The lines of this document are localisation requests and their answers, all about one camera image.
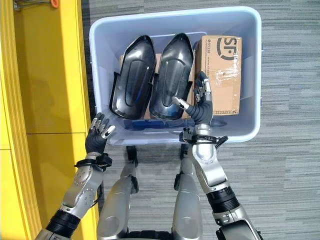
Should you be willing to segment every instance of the gray carpet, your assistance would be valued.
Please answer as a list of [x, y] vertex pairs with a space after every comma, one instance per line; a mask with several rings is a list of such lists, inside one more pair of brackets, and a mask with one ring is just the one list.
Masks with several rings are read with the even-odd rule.
[[[265, 240], [319, 240], [320, 1], [83, 0], [91, 109], [95, 103], [88, 34], [94, 21], [116, 15], [240, 5], [255, 8], [262, 18], [261, 128], [249, 142], [223, 145], [219, 162]], [[171, 229], [179, 148], [137, 148], [140, 191], [132, 196], [131, 231]], [[126, 158], [124, 147], [108, 149], [113, 165], [104, 178], [105, 195]], [[218, 228], [204, 194], [201, 204], [204, 239], [217, 239]]]

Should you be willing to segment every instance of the plastic storage bin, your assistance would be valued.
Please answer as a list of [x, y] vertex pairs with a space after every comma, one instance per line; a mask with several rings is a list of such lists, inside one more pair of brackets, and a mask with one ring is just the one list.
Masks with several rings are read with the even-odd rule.
[[127, 120], [109, 109], [114, 72], [120, 71], [119, 57], [137, 37], [149, 35], [156, 53], [161, 53], [176, 33], [186, 33], [195, 44], [203, 35], [242, 37], [241, 95], [239, 115], [215, 116], [212, 135], [228, 135], [229, 142], [252, 139], [260, 128], [261, 18], [250, 7], [220, 7], [105, 17], [90, 29], [96, 111], [116, 125], [111, 145], [178, 143], [183, 127], [192, 120]]

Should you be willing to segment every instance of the cardboard box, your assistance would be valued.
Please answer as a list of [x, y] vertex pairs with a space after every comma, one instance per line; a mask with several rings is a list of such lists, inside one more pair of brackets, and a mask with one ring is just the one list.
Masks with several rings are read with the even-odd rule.
[[[155, 72], [158, 73], [159, 71], [159, 65], [160, 65], [160, 61], [161, 61], [161, 53], [156, 53], [155, 57], [156, 57], [156, 66], [155, 66]], [[121, 55], [120, 56], [120, 66], [122, 65], [122, 61], [123, 61], [124, 56]], [[195, 86], [195, 61], [193, 61], [193, 65], [192, 65], [192, 69], [190, 72], [190, 76], [189, 76], [189, 81], [192, 82], [192, 86], [190, 87], [190, 91], [188, 94], [188, 98], [187, 98], [187, 102], [193, 104], [194, 103], [194, 86]], [[145, 114], [144, 114], [144, 119], [157, 119], [156, 117], [151, 117], [150, 116], [150, 112], [149, 112], [149, 104], [145, 110]], [[185, 111], [182, 114], [182, 119], [189, 119], [190, 116], [188, 115], [188, 113], [186, 113]]]
[[242, 38], [205, 35], [195, 52], [195, 72], [210, 80], [213, 115], [237, 115], [240, 106]]

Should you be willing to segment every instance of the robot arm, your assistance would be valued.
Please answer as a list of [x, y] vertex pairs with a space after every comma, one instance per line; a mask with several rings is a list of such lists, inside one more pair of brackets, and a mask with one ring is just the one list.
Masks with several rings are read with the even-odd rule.
[[98, 200], [95, 195], [103, 180], [103, 172], [111, 166], [112, 159], [104, 153], [107, 137], [115, 126], [107, 127], [108, 119], [98, 113], [93, 119], [85, 140], [87, 155], [78, 161], [73, 183], [66, 191], [59, 210], [42, 229], [36, 240], [69, 240], [80, 220]]
[[228, 138], [211, 134], [212, 94], [209, 79], [202, 71], [195, 81], [194, 95], [197, 99], [195, 106], [175, 96], [172, 100], [195, 122], [193, 132], [184, 129], [180, 141], [192, 144], [188, 156], [191, 156], [201, 188], [211, 205], [214, 220], [220, 226], [216, 235], [219, 240], [263, 240], [238, 202], [218, 162], [216, 148]]

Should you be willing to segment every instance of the yellow wall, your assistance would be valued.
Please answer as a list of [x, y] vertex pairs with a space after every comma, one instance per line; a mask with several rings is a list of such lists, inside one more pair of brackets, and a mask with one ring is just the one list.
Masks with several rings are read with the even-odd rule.
[[[1, 93], [8, 93], [0, 116], [4, 240], [31, 240], [46, 227], [72, 184], [73, 165], [86, 154], [81, 2], [59, 2], [58, 9], [42, 4], [14, 12], [12, 2], [0, 1]], [[96, 226], [97, 206], [73, 238], [96, 239]]]

